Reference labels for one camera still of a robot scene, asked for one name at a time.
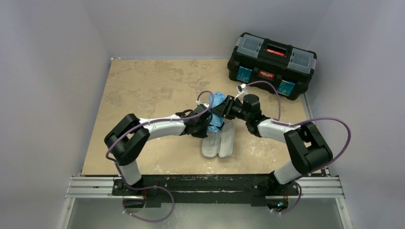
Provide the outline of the light blue folding umbrella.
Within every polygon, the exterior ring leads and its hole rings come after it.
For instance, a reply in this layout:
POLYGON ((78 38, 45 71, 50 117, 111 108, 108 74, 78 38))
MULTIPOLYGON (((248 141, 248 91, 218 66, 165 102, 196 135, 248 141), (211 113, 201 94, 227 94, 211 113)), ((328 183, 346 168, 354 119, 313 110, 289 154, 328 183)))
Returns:
POLYGON ((220 106, 225 101, 225 95, 222 92, 214 93, 214 96, 209 96, 209 103, 212 104, 212 118, 208 125, 209 132, 219 133, 222 131, 224 125, 224 118, 221 113, 223 108, 220 106))

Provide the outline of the white glasses case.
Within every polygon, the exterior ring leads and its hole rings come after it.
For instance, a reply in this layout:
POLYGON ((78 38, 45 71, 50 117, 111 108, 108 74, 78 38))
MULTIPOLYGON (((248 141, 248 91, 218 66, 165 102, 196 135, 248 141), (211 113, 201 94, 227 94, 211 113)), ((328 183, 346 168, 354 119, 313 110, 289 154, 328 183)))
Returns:
POLYGON ((207 137, 202 140, 201 154, 206 158, 230 157, 233 152, 235 125, 227 122, 221 132, 207 131, 207 137))

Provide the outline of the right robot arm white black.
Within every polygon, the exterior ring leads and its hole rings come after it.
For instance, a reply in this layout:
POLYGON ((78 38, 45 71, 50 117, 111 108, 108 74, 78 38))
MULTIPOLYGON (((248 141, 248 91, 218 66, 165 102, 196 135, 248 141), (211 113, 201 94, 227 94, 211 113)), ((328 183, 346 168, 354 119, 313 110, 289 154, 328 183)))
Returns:
POLYGON ((286 144, 290 161, 270 173, 268 186, 272 189, 285 186, 332 160, 332 151, 313 122, 293 126, 271 119, 262 114, 259 98, 254 94, 247 94, 242 100, 229 95, 211 111, 229 120, 243 120, 249 133, 257 137, 286 144))

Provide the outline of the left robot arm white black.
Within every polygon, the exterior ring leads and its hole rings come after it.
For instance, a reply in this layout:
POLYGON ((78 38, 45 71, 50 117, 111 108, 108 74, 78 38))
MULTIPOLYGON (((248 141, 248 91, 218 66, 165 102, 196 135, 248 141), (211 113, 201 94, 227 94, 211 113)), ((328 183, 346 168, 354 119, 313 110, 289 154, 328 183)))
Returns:
POLYGON ((132 187, 141 180, 137 158, 148 141, 166 136, 192 135, 204 138, 211 112, 208 104, 157 119, 126 115, 104 138, 119 174, 132 187))

